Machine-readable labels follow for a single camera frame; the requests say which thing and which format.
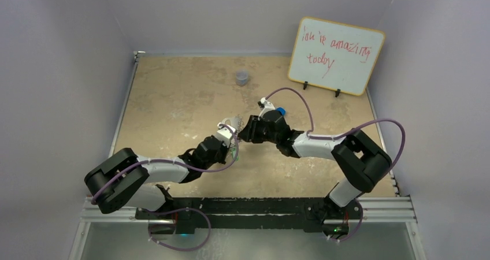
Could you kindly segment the green key tag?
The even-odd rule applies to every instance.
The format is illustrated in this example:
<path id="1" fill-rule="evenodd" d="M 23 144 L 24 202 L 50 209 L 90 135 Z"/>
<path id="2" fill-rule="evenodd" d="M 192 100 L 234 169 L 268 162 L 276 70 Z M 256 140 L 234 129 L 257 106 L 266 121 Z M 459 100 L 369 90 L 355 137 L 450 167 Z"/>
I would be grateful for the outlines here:
<path id="1" fill-rule="evenodd" d="M 239 160 L 239 153 L 238 153 L 236 150 L 233 150 L 233 151 L 231 152 L 231 156 L 232 156 L 232 159 L 233 159 L 234 161 L 238 161 L 238 160 Z"/>

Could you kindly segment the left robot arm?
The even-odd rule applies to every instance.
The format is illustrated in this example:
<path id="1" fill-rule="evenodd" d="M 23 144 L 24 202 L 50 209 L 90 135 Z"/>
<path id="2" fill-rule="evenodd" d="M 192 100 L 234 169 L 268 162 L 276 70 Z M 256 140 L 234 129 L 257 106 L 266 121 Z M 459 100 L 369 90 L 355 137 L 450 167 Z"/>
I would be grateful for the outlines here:
<path id="1" fill-rule="evenodd" d="M 173 159 L 150 159 L 123 148 L 88 172 L 84 182 L 92 195 L 91 203 L 103 214 L 124 206 L 150 211 L 159 219 L 170 216 L 173 198 L 161 182 L 190 183 L 203 173 L 211 173 L 211 166 L 223 164 L 236 139 L 211 135 L 196 148 L 190 148 Z"/>

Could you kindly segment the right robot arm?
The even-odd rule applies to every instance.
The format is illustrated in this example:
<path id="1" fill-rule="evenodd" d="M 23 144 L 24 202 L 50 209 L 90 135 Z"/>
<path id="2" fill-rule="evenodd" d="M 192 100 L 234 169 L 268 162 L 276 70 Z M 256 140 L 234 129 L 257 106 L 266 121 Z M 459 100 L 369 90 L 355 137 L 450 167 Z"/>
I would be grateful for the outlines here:
<path id="1" fill-rule="evenodd" d="M 392 167 L 391 157 L 362 130 L 345 136 L 312 135 L 290 128 L 278 110 L 250 116 L 238 139 L 273 143 L 286 157 L 335 161 L 344 179 L 325 198 L 325 212 L 333 218 L 345 213 L 351 201 L 371 192 Z"/>

